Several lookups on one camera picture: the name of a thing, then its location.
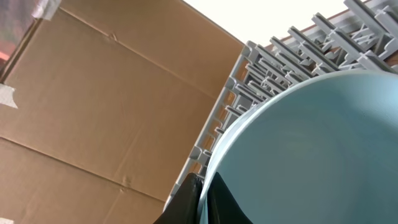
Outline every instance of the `tape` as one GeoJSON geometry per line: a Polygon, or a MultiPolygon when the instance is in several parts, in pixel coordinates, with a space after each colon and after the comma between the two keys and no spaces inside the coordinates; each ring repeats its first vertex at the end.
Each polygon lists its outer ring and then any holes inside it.
{"type": "Polygon", "coordinates": [[[9,87],[3,84],[0,84],[0,104],[4,104],[10,106],[12,108],[18,108],[14,102],[12,94],[15,92],[13,87],[9,87]]]}
{"type": "Polygon", "coordinates": [[[6,218],[0,218],[0,224],[14,224],[14,221],[8,220],[6,218]]]}
{"type": "Polygon", "coordinates": [[[37,19],[42,18],[51,20],[60,4],[61,0],[40,0],[40,2],[36,5],[32,16],[37,19]]]}

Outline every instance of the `light blue bowl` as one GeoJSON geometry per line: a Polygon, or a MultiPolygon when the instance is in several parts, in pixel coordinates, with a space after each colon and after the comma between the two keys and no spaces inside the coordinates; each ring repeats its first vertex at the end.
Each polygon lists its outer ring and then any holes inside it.
{"type": "Polygon", "coordinates": [[[215,147],[199,212],[215,172],[253,223],[398,223],[398,76],[335,72],[246,112],[215,147]]]}

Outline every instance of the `cardboard seam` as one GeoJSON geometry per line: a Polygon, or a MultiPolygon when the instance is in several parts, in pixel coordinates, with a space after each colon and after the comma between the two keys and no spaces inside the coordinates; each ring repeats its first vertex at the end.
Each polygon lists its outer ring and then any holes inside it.
{"type": "Polygon", "coordinates": [[[119,200],[119,197],[122,194],[122,192],[123,192],[123,189],[119,189],[119,192],[118,192],[115,200],[113,201],[111,208],[109,208],[109,211],[108,211],[108,213],[106,214],[106,216],[104,218],[103,224],[105,224],[106,221],[108,220],[109,216],[111,216],[111,214],[112,214],[112,212],[113,212],[113,210],[114,210],[114,208],[115,208],[115,206],[116,206],[116,204],[117,204],[117,202],[119,200]]]}
{"type": "MultiPolygon", "coordinates": [[[[134,134],[134,139],[131,141],[131,143],[129,144],[129,146],[127,147],[126,152],[124,153],[124,156],[122,158],[122,161],[120,162],[118,168],[116,169],[115,173],[113,174],[113,178],[116,178],[116,175],[118,174],[118,172],[120,171],[120,169],[123,167],[124,163],[126,162],[127,156],[130,155],[130,152],[132,151],[132,147],[133,145],[135,145],[135,143],[138,141],[139,137],[141,136],[141,132],[142,132],[142,127],[139,128],[138,133],[134,134]]],[[[126,183],[126,185],[124,185],[122,183],[123,186],[130,188],[131,186],[129,186],[131,183],[126,183]]]]}
{"type": "Polygon", "coordinates": [[[4,138],[4,137],[2,137],[2,136],[0,137],[0,139],[5,140],[5,141],[7,141],[7,142],[10,142],[10,143],[12,143],[12,144],[15,144],[15,145],[17,145],[17,146],[19,146],[19,147],[23,147],[23,148],[26,149],[26,150],[30,150],[30,151],[33,151],[33,152],[35,152],[35,153],[38,153],[38,154],[40,154],[40,155],[42,155],[42,156],[45,156],[45,157],[47,157],[47,158],[53,159],[53,160],[55,160],[55,161],[57,161],[57,162],[61,162],[62,164],[66,164],[66,165],[68,165],[68,166],[70,166],[70,167],[79,169],[79,170],[81,170],[81,171],[83,171],[83,172],[86,172],[87,174],[96,176],[96,177],[98,177],[98,178],[100,178],[100,179],[103,179],[103,180],[105,180],[105,181],[108,181],[108,182],[110,182],[110,183],[116,184],[117,186],[121,187],[122,189],[130,189],[130,190],[133,190],[133,191],[135,191],[135,192],[137,192],[137,193],[139,193],[139,194],[141,194],[141,195],[145,195],[146,197],[153,198],[153,199],[155,199],[155,200],[157,200],[157,201],[159,201],[159,202],[163,202],[163,203],[165,202],[165,201],[163,201],[163,200],[161,200],[161,199],[159,199],[159,198],[155,198],[155,197],[153,197],[153,196],[151,196],[151,195],[145,194],[144,192],[140,192],[140,191],[138,191],[138,190],[136,190],[136,189],[132,189],[132,188],[130,188],[130,187],[125,187],[125,186],[123,186],[122,184],[120,184],[120,183],[118,183],[118,182],[116,182],[116,181],[110,180],[110,179],[108,179],[108,178],[102,177],[102,176],[100,176],[100,175],[98,175],[98,174],[95,174],[95,173],[90,172],[90,171],[88,171],[88,170],[82,169],[82,168],[80,168],[80,167],[78,167],[78,166],[75,166],[75,165],[73,165],[73,164],[67,163],[67,162],[65,162],[65,161],[62,161],[62,160],[57,159],[57,158],[55,158],[55,157],[52,157],[52,156],[50,156],[50,155],[44,154],[43,152],[40,152],[40,151],[35,150],[35,149],[32,149],[32,148],[30,148],[30,147],[28,147],[28,146],[25,146],[25,145],[23,145],[23,144],[20,144],[20,143],[18,143],[18,142],[12,141],[12,140],[10,140],[10,139],[6,139],[6,138],[4,138]]]}
{"type": "Polygon", "coordinates": [[[191,83],[189,83],[188,81],[186,81],[184,78],[178,76],[176,73],[170,71],[168,68],[166,68],[166,67],[164,67],[164,66],[162,66],[162,65],[159,65],[158,63],[154,62],[153,60],[151,60],[150,58],[146,57],[145,55],[142,55],[142,54],[140,54],[139,52],[136,52],[134,49],[128,47],[128,46],[125,45],[125,44],[123,44],[122,42],[120,42],[120,41],[118,40],[116,34],[114,34],[114,33],[107,34],[107,33],[103,32],[102,30],[96,28],[95,26],[91,25],[90,23],[84,21],[84,20],[81,19],[80,17],[74,15],[74,14],[71,13],[70,11],[64,9],[63,7],[60,7],[60,9],[61,9],[63,12],[67,13],[69,16],[72,16],[72,17],[74,17],[75,19],[77,19],[78,21],[80,21],[80,22],[86,24],[86,25],[89,26],[90,28],[92,28],[92,29],[94,29],[94,30],[97,30],[99,33],[101,33],[101,34],[107,36],[107,37],[110,38],[110,39],[113,39],[113,40],[115,41],[115,43],[119,44],[120,46],[122,46],[122,47],[124,47],[124,48],[130,50],[131,52],[135,53],[136,55],[138,55],[138,56],[144,58],[145,60],[147,60],[147,61],[153,63],[153,64],[156,65],[157,67],[159,67],[159,68],[165,70],[166,72],[170,73],[172,76],[178,78],[179,80],[183,81],[184,83],[186,83],[186,84],[188,84],[188,85],[194,87],[194,89],[196,89],[196,90],[202,92],[202,93],[205,94],[206,96],[209,96],[210,98],[214,99],[214,101],[217,100],[217,97],[218,97],[218,96],[214,97],[214,96],[210,95],[209,93],[207,93],[207,92],[205,92],[204,90],[198,88],[197,86],[192,85],[191,83]]]}
{"type": "Polygon", "coordinates": [[[24,209],[24,216],[21,219],[20,224],[25,224],[26,218],[29,216],[29,210],[30,208],[32,208],[32,203],[33,201],[36,199],[36,195],[39,192],[38,189],[35,189],[35,192],[33,193],[33,195],[30,197],[25,209],[24,209]]]}

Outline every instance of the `brown cardboard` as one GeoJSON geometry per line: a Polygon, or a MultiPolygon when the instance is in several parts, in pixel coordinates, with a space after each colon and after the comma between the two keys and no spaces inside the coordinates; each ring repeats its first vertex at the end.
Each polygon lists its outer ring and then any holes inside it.
{"type": "Polygon", "coordinates": [[[0,218],[15,224],[153,223],[162,213],[161,201],[8,140],[0,155],[0,218]]]}
{"type": "Polygon", "coordinates": [[[1,137],[160,200],[214,103],[62,10],[6,84],[19,109],[0,105],[1,137]]]}
{"type": "Polygon", "coordinates": [[[181,0],[63,0],[61,8],[214,99],[243,47],[181,0]]]}

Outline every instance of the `cardboard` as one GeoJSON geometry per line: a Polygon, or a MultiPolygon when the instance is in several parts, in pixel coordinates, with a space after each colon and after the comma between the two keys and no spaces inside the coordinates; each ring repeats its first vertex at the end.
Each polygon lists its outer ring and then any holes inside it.
{"type": "Polygon", "coordinates": [[[0,139],[0,220],[153,223],[163,202],[0,139]]]}
{"type": "Polygon", "coordinates": [[[215,102],[62,10],[6,84],[1,137],[163,201],[215,102]]]}
{"type": "Polygon", "coordinates": [[[214,99],[243,47],[183,1],[63,0],[61,9],[214,99]]]}

